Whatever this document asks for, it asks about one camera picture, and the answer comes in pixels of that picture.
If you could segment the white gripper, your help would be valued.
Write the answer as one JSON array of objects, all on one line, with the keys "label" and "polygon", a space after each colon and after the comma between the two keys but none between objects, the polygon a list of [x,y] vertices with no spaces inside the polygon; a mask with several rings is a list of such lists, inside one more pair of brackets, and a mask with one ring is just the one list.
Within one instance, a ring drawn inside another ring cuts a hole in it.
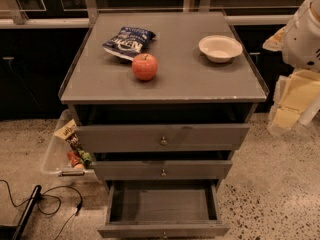
[{"label": "white gripper", "polygon": [[281,51],[286,64],[301,68],[279,77],[268,116],[269,132],[284,134],[297,123],[308,125],[320,110],[320,73],[311,71],[320,70],[320,0],[305,0],[263,48]]}]

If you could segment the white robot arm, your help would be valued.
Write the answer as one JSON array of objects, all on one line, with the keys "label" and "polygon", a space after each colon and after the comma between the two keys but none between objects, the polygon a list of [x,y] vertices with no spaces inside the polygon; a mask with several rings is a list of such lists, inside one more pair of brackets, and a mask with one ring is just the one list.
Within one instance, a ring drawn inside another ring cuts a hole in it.
[{"label": "white robot arm", "polygon": [[268,130],[283,134],[296,123],[308,125],[320,110],[320,0],[305,0],[263,48],[280,51],[294,68],[276,83]]}]

